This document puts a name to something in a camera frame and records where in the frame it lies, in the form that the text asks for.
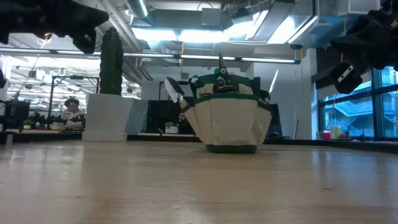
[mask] garden tool bag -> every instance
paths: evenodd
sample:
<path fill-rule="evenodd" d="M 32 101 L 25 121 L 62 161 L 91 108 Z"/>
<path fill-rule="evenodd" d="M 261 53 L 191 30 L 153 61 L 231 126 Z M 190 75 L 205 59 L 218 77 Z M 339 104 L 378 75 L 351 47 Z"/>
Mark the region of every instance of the garden tool bag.
<path fill-rule="evenodd" d="M 253 95 L 250 79 L 230 76 L 239 85 L 238 92 L 220 93 L 215 88 L 220 78 L 214 74 L 193 77 L 198 79 L 195 83 L 190 79 L 194 101 L 180 106 L 210 152 L 255 153 L 266 138 L 272 108 Z"/>

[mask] window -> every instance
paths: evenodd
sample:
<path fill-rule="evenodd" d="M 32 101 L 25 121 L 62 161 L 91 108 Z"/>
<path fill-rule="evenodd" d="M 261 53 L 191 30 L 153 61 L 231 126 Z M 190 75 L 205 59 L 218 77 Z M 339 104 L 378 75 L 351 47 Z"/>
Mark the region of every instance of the window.
<path fill-rule="evenodd" d="M 382 95 L 384 137 L 398 138 L 398 91 Z"/>
<path fill-rule="evenodd" d="M 364 82 L 362 84 L 360 84 L 351 94 L 337 94 L 336 99 L 342 98 L 342 97 L 346 97 L 346 96 L 352 96 L 358 93 L 363 93 L 363 92 L 367 92 L 367 91 L 371 91 L 372 89 L 372 81 L 368 81 L 368 82 Z M 334 100 L 335 96 L 331 95 L 328 97 L 325 97 L 324 100 L 328 101 L 328 100 Z"/>
<path fill-rule="evenodd" d="M 351 136 L 374 136 L 373 103 L 371 97 L 343 101 L 325 106 L 325 129 L 341 126 Z"/>
<path fill-rule="evenodd" d="M 398 74 L 392 67 L 386 67 L 380 71 L 381 87 L 398 84 Z"/>
<path fill-rule="evenodd" d="M 336 99 L 331 95 L 318 102 L 319 131 L 341 126 L 352 137 L 364 134 L 368 140 L 398 141 L 398 72 L 386 67 L 369 74 L 370 80 L 349 95 L 337 94 Z"/>

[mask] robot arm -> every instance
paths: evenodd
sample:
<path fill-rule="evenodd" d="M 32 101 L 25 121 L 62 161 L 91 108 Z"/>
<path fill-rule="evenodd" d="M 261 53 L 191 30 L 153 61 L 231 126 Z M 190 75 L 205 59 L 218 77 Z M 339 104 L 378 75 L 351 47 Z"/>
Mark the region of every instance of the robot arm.
<path fill-rule="evenodd" d="M 0 42 L 8 44 L 10 33 L 69 35 L 85 54 L 95 50 L 95 27 L 109 19 L 107 12 L 72 0 L 0 0 Z"/>
<path fill-rule="evenodd" d="M 361 16 L 345 36 L 333 39 L 331 46 L 348 58 L 329 75 L 339 93 L 351 93 L 369 68 L 392 66 L 397 70 L 398 0 L 388 0 L 380 10 Z"/>

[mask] cactus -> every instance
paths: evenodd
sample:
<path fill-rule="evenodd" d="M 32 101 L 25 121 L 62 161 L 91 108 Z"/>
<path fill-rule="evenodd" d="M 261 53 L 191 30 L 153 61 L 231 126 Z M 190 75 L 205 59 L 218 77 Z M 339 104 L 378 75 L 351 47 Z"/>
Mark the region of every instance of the cactus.
<path fill-rule="evenodd" d="M 101 71 L 99 73 L 99 93 L 121 95 L 123 48 L 116 29 L 106 31 L 101 46 Z"/>

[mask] tabletop surface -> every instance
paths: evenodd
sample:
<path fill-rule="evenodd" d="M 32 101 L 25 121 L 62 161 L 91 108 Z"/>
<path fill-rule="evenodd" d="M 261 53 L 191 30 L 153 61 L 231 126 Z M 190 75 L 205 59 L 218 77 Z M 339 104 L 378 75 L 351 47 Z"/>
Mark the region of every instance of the tabletop surface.
<path fill-rule="evenodd" d="M 398 223 L 398 156 L 59 141 L 0 148 L 0 223 Z"/>

